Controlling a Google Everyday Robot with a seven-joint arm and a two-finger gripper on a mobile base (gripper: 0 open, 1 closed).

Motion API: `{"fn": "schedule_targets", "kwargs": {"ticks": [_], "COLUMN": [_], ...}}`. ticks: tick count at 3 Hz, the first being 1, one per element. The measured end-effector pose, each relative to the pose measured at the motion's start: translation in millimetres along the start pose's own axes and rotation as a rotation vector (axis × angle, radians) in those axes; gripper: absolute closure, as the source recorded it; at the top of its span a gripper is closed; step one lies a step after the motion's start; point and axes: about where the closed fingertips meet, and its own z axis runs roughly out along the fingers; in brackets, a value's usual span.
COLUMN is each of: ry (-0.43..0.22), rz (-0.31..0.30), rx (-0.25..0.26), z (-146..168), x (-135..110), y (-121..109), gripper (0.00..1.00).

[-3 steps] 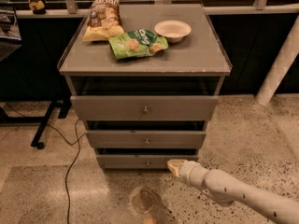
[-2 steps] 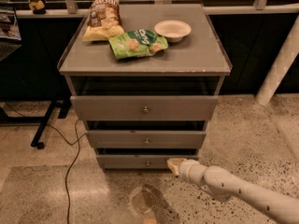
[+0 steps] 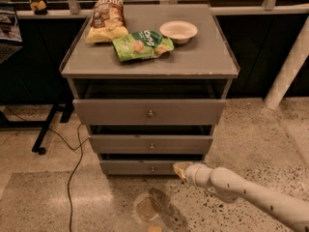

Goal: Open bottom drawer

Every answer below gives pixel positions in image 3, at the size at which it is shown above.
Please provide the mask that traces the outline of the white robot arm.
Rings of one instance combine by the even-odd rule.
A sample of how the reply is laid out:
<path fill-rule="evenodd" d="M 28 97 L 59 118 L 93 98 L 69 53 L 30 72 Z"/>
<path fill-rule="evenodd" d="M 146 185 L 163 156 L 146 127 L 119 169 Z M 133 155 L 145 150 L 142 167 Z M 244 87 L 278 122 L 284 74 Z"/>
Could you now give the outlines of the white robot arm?
<path fill-rule="evenodd" d="M 177 162 L 175 173 L 186 183 L 205 189 L 225 203 L 242 198 L 294 232 L 309 232 L 309 203 L 257 185 L 224 168 L 214 169 L 200 162 Z"/>

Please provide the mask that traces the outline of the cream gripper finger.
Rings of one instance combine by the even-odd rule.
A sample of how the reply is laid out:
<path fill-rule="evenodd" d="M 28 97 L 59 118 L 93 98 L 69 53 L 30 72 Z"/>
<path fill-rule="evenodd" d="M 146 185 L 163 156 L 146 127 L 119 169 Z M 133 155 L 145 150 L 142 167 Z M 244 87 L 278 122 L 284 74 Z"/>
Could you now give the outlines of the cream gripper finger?
<path fill-rule="evenodd" d="M 190 165 L 192 165 L 191 161 L 176 162 L 173 164 L 174 172 L 180 177 L 181 180 L 186 178 L 185 170 Z"/>

